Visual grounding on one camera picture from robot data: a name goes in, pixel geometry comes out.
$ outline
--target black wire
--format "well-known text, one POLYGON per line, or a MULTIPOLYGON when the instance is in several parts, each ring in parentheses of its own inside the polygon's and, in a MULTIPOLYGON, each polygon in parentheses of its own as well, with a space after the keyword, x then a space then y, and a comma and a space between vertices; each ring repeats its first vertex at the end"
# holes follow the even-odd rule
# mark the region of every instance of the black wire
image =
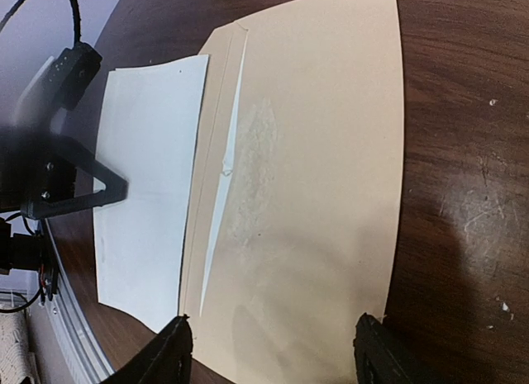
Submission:
POLYGON ((23 216, 22 220, 24 221, 24 227, 26 227, 26 231, 31 235, 35 235, 35 231, 33 231, 33 229, 30 227, 30 224, 27 222, 27 218, 23 216))
POLYGON ((15 220, 17 217, 19 216, 22 216, 22 213, 21 212, 17 212, 17 213, 13 213, 12 215, 8 216, 7 219, 5 220, 7 223, 10 222, 11 220, 15 220))
POLYGON ((77 0, 69 0, 69 5, 72 7, 72 16, 74 17, 74 43, 81 41, 81 11, 79 10, 79 2, 77 0))
MULTIPOLYGON (((0 33, 24 2, 26 0, 18 0, 7 12, 2 21, 0 21, 0 33)), ((69 5, 72 7, 72 16, 74 18, 74 43, 79 43, 81 41, 81 13, 79 10, 79 2, 77 0, 69 0, 69 5)))
POLYGON ((0 294, 2 295, 14 295, 16 297, 20 297, 25 303, 27 303, 27 299, 24 295, 22 295, 21 293, 18 293, 18 292, 0 292, 0 294))
POLYGON ((0 314, 14 314, 16 312, 23 311, 27 307, 31 306, 36 301, 36 299, 39 298, 39 296, 41 294, 42 294, 42 285, 39 285, 39 290, 37 291, 37 293, 25 305, 19 306, 19 307, 16 307, 16 308, 12 308, 11 310, 0 309, 0 314))

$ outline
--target manila envelope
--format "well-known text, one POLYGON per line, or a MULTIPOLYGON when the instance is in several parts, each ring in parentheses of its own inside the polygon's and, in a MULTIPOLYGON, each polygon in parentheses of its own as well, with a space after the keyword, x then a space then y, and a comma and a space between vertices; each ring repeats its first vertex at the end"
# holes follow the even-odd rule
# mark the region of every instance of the manila envelope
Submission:
POLYGON ((242 384, 354 382, 355 324, 384 314, 398 229, 396 0, 297 0, 200 54, 179 306, 193 356, 242 384))

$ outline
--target white paper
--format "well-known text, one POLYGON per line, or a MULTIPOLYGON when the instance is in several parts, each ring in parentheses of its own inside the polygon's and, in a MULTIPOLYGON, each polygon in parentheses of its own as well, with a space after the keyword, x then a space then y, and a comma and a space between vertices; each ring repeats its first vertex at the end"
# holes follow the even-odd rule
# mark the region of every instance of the white paper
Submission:
POLYGON ((129 182, 129 192, 93 210, 98 299, 156 333, 178 314, 207 62, 200 55, 118 69, 102 106, 96 157, 129 182))

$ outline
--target white wall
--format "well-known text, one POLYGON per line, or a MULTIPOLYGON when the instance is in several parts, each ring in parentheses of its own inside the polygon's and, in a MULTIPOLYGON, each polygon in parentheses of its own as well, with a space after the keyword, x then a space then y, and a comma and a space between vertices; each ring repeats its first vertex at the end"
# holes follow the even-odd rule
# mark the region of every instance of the white wall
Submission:
MULTIPOLYGON (((17 0, 0 0, 0 18, 17 0)), ((119 0, 79 0, 81 40, 94 45, 119 0)), ((0 33, 0 123, 12 115, 20 94, 41 65, 74 41, 68 0, 28 0, 0 33)), ((26 233, 21 219, 13 222, 26 233)), ((0 289, 31 290, 35 274, 0 275, 0 289)))
POLYGON ((44 306, 38 304, 31 306, 28 326, 30 347, 37 356, 42 384, 72 384, 75 382, 44 306))

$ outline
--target wooden table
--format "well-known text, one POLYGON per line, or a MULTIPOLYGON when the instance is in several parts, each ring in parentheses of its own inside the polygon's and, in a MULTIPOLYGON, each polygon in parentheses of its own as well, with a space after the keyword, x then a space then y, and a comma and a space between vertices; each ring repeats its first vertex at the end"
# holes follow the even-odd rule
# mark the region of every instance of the wooden table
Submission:
MULTIPOLYGON (((110 69, 194 55, 214 28, 287 1, 121 0, 97 44, 102 71, 65 133, 94 148, 110 69)), ((527 382, 529 0, 398 7, 405 171, 384 323, 457 382, 527 382)), ((51 226, 79 304, 119 368, 153 334, 97 303, 91 213, 51 226)), ((193 382, 221 379, 197 364, 193 382)))

